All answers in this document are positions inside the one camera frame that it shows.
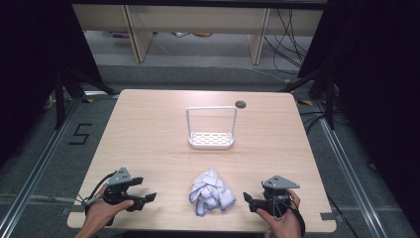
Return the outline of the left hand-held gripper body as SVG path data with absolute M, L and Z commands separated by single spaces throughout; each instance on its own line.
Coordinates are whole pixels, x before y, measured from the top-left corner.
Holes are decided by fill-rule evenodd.
M 128 189 L 135 184 L 135 180 L 125 167 L 118 169 L 107 181 L 103 199 L 108 204 L 119 204 L 125 200 L 132 200 Z

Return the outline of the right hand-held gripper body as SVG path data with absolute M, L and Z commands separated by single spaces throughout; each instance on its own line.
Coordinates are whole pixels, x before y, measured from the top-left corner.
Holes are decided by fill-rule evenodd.
M 257 208 L 266 211 L 275 218 L 280 218 L 291 205 L 289 188 L 300 188 L 300 185 L 281 176 L 273 176 L 262 182 L 263 200 L 257 201 Z

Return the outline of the white cloth with purple edge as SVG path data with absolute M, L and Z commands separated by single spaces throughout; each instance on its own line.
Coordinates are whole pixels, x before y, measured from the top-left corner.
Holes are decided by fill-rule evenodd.
M 236 202 L 234 194 L 215 170 L 202 173 L 192 182 L 188 199 L 195 204 L 197 216 L 204 216 L 215 208 L 224 212 Z

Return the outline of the white plastic rack with handle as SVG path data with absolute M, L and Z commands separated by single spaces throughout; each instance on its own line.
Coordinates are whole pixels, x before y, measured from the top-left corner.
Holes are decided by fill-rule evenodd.
M 189 107 L 185 113 L 188 143 L 193 149 L 229 150 L 234 145 L 237 107 Z

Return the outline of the person's right hand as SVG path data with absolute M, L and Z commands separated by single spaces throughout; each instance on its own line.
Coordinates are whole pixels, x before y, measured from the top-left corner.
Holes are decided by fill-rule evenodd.
M 294 211 L 297 211 L 299 208 L 300 198 L 291 189 L 287 192 L 291 196 L 292 202 L 290 209 L 287 210 L 281 219 L 277 220 L 262 209 L 258 209 L 257 214 L 269 225 L 268 234 L 273 234 L 276 238 L 302 238 L 301 226 L 294 214 Z

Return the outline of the person's left hand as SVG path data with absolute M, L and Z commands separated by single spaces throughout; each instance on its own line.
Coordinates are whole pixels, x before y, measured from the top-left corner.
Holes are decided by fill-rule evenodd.
M 120 211 L 127 210 L 134 204 L 133 200 L 125 200 L 115 205 L 108 204 L 102 198 L 97 199 L 89 208 L 83 229 L 98 232 L 104 228 Z

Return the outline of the black metal stand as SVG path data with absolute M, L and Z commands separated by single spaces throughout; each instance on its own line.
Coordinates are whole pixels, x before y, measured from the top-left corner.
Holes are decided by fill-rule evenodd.
M 64 122 L 65 109 L 64 109 L 64 92 L 66 89 L 71 98 L 81 99 L 86 95 L 80 86 L 81 82 L 100 89 L 108 95 L 118 95 L 119 91 L 107 86 L 100 75 L 96 77 L 89 76 L 88 74 L 67 66 L 61 67 L 54 77 L 54 93 L 55 93 L 55 108 L 56 108 L 56 123 L 55 127 L 58 129 Z
M 319 99 L 323 94 L 326 95 L 325 118 L 330 129 L 334 130 L 335 126 L 333 122 L 333 106 L 335 96 L 335 79 L 326 66 L 321 66 L 315 69 L 313 72 L 310 72 L 307 75 L 299 78 L 296 82 L 287 85 L 283 89 L 280 89 L 280 92 L 290 93 L 291 91 L 308 83 L 311 80 L 313 80 L 313 84 L 308 92 L 308 95 L 311 99 Z

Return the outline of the black curtain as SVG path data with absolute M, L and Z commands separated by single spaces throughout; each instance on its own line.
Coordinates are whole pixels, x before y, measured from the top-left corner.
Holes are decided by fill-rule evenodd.
M 20 146 L 58 76 L 102 81 L 69 0 L 0 0 L 0 167 Z
M 318 68 L 420 236 L 420 0 L 327 0 L 300 73 Z

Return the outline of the beige wooden desk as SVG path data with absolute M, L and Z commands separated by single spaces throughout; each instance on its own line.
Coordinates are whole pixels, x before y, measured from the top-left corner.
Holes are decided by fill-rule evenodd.
M 145 60 L 154 32 L 239 34 L 248 38 L 251 62 L 260 62 L 263 37 L 288 32 L 312 37 L 320 10 L 275 8 L 175 7 L 140 5 L 72 6 L 85 31 L 126 32 L 135 61 Z

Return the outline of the aluminium floor rail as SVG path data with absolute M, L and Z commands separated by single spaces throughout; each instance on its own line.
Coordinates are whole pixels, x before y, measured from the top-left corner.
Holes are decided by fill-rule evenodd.
M 70 238 L 70 208 L 86 172 L 81 147 L 70 146 L 85 106 L 66 103 L 65 119 L 56 130 L 43 126 L 33 135 L 12 171 L 0 176 L 0 238 Z
M 369 229 L 371 236 L 373 238 L 388 238 L 380 218 L 368 198 L 368 195 L 363 188 L 361 181 L 359 180 L 335 130 L 330 127 L 326 118 L 321 119 L 320 124 L 367 224 L 367 228 Z

